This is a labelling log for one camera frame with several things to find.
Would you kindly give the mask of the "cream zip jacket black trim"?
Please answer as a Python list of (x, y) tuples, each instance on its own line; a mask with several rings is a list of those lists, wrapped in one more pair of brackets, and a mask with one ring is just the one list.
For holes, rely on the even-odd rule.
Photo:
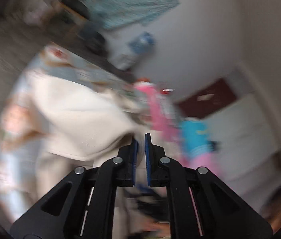
[(100, 85), (85, 85), (29, 70), (30, 98), (48, 123), (44, 147), (36, 166), (38, 197), (43, 197), (76, 165), (99, 167), (117, 155), (132, 138), (144, 151), (144, 135), (151, 132), (162, 145), (160, 133), (145, 119), (138, 97)]

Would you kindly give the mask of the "cyan plush pillow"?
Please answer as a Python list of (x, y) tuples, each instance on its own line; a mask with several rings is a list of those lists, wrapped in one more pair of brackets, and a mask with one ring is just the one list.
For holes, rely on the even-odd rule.
[(217, 143), (210, 139), (209, 130), (204, 121), (184, 120), (181, 122), (180, 130), (187, 158), (193, 159), (216, 150)]

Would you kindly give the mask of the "light blue patterned bedsheet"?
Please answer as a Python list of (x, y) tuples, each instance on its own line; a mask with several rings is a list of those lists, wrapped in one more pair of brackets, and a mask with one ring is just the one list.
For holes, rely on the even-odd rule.
[(36, 166), (48, 132), (48, 123), (30, 98), (29, 70), (73, 81), (119, 90), (126, 81), (103, 67), (56, 45), (45, 46), (22, 71), (0, 115), (0, 205), (14, 222), (41, 197), (37, 193)]

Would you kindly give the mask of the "blue water dispenser bottle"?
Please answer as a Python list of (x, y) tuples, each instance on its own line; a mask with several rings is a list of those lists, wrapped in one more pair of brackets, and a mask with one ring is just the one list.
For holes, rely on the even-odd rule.
[(135, 55), (149, 52), (156, 44), (155, 38), (148, 32), (143, 32), (128, 43), (129, 49)]

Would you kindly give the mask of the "wooden chair dark seat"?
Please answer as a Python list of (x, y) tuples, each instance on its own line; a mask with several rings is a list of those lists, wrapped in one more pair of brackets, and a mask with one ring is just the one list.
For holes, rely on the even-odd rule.
[(89, 9), (79, 0), (54, 0), (52, 7), (57, 14), (66, 12), (69, 15), (68, 20), (72, 21), (74, 30), (80, 28), (90, 18)]

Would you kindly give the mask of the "dark red wall board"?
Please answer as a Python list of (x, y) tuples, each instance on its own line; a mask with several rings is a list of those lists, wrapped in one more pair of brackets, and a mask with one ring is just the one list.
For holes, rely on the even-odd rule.
[(186, 117), (203, 119), (237, 100), (228, 83), (220, 78), (176, 105)]

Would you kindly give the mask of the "teal patterned wall cloth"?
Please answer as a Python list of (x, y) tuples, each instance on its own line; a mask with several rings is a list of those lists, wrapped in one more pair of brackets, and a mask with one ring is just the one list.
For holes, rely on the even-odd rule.
[(80, 0), (91, 18), (100, 19), (105, 30), (139, 23), (143, 26), (179, 5), (179, 0)]

